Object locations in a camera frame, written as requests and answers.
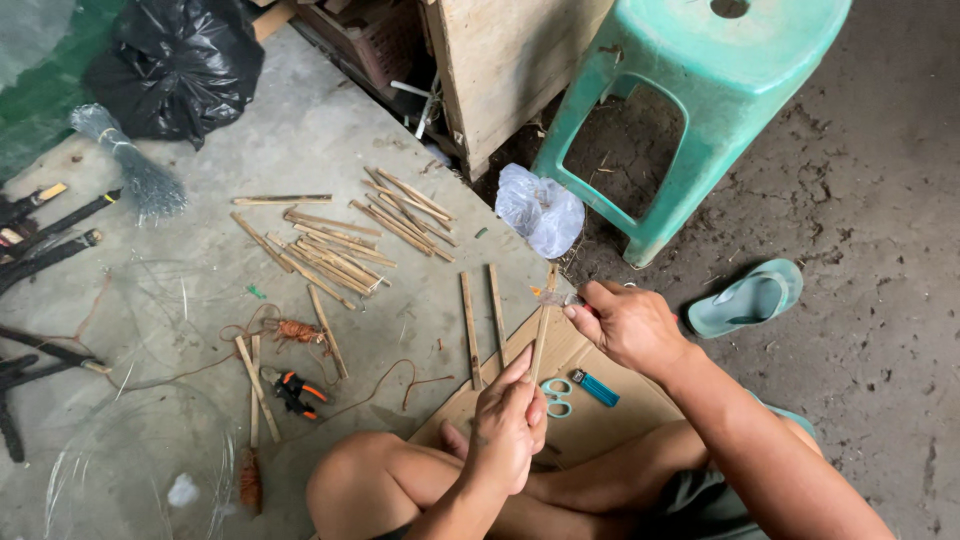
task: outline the hand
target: hand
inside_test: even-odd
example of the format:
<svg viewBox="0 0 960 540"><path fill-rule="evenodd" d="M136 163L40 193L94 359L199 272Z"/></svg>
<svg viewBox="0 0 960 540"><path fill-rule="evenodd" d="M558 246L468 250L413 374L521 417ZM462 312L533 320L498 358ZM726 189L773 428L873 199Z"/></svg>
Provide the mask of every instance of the hand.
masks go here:
<svg viewBox="0 0 960 540"><path fill-rule="evenodd" d="M656 292L588 282L579 293L600 318L580 306L565 307L564 315L597 349L628 369L660 381L674 360L697 349L680 334L673 313Z"/></svg>
<svg viewBox="0 0 960 540"><path fill-rule="evenodd" d="M527 370L533 343L480 393L464 473L497 493L523 489L546 437L546 397Z"/></svg>

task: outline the orange pliers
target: orange pliers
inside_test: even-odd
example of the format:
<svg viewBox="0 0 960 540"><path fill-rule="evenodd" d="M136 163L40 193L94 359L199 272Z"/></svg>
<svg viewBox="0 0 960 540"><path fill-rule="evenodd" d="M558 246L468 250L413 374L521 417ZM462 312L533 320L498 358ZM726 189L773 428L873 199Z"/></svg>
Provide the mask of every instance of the orange pliers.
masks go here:
<svg viewBox="0 0 960 540"><path fill-rule="evenodd" d="M297 374L293 371L281 373L270 366L263 366L260 368L260 377L274 386L274 395L283 398L287 410L298 416L305 416L311 420L317 419L317 409L300 400L300 394L303 391L313 394L324 404L331 403L330 398L324 392L306 380L297 377Z"/></svg>

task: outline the concrete floor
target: concrete floor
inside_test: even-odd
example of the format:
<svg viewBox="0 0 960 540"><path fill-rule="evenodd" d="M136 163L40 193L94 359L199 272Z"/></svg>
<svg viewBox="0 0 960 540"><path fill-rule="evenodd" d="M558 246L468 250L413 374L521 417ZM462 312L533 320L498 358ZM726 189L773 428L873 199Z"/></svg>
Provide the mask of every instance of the concrete floor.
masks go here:
<svg viewBox="0 0 960 540"><path fill-rule="evenodd" d="M796 307L697 342L812 420L827 459L901 538L960 538L958 48L955 2L854 2L822 65L650 267L624 263L626 237L594 213L564 260L574 283L637 282L677 310L758 261L802 261ZM638 91L597 107L566 163L639 215L682 128ZM494 156L477 186L489 203L499 168L531 164L536 131Z"/></svg>
<svg viewBox="0 0 960 540"><path fill-rule="evenodd" d="M186 214L137 229L130 201L104 209L83 223L84 229L103 232L103 244L40 273L36 282L19 283L3 297L0 321L41 334L73 334L110 273L112 281L83 343L113 367L113 380L120 384L129 377L127 387L136 387L197 370L232 351L231 343L218 338L220 328L246 325L263 304L245 290L248 284L255 284L268 296L265 302L279 305L286 317L315 321L307 281L282 273L228 216L239 210L262 233L278 231L292 239L290 224L281 219L282 207L238 208L230 198L332 193L335 204L301 210L378 228L347 207L350 199L362 199L368 191L359 182L365 177L363 165L381 166L435 196L459 217L454 236L461 246L449 249L457 262L426 258L386 233L378 242L399 264L383 272L393 286L381 287L366 301L366 309L357 295L347 295L358 305L356 311L323 293L321 300L350 373L332 389L335 408L370 396L401 358L416 363L421 380L456 379L417 386L404 411L400 403L411 373L401 365L370 404L319 429L270 399L280 432L289 441L274 444L261 420L264 514L251 520L241 509L227 516L224 536L299 540L312 533L303 488L323 451L355 430L412 434L468 378L459 272L470 273L480 355L487 358L495 338L485 264L499 265L506 326L512 331L536 308L527 285L543 281L546 262L449 170L421 173L431 155L290 27L265 47L267 61L255 102L238 122L211 134L200 153L186 143L141 145L184 179L191 199ZM37 184L68 183L69 191L37 213L48 223L103 193L116 178L109 155L77 135L8 183L7 190L17 195ZM484 227L489 232L475 239ZM444 342L442 351L438 338ZM302 345L281 356L275 348L266 342L265 364L323 380ZM10 342L0 343L0 356L18 351ZM330 360L327 367L332 368ZM209 510L227 502L211 502L210 484L225 481L218 477L225 470L224 429L233 433L238 449L247 446L250 381L236 360L229 360L179 383L183 387L130 392L114 403L117 390L104 379L73 370L11 392L29 467L0 457L0 507L8 509L0 517L0 538L43 537L48 480L71 440L51 492L59 494L51 538L205 537L208 511L206 516L184 513L170 508L164 497L177 474L193 471L203 491L197 504ZM82 423L101 403L98 420ZM107 415L111 411L115 417ZM85 450L78 454L77 449ZM228 499L236 502L235 489Z"/></svg>

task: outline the person's left hand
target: person's left hand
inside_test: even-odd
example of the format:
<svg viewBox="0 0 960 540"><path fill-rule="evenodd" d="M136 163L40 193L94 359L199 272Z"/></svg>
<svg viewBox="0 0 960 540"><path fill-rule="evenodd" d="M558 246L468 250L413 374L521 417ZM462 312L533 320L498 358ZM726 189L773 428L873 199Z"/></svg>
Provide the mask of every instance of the person's left hand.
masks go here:
<svg viewBox="0 0 960 540"><path fill-rule="evenodd" d="M546 397L527 370L533 343L477 398L464 472L504 495L523 489L546 437Z"/></svg>

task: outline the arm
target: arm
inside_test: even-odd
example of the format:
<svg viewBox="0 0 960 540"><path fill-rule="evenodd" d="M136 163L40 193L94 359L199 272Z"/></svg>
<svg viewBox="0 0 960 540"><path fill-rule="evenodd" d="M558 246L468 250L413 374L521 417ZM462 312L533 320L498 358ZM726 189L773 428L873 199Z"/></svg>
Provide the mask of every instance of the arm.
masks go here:
<svg viewBox="0 0 960 540"><path fill-rule="evenodd" d="M546 436L546 398L526 374L532 357L530 344L480 393L460 477L405 539L482 540L507 497L523 489Z"/></svg>
<svg viewBox="0 0 960 540"><path fill-rule="evenodd" d="M659 383L697 430L727 482L771 538L893 538L826 461L687 341L663 298L590 282L564 314L612 360Z"/></svg>

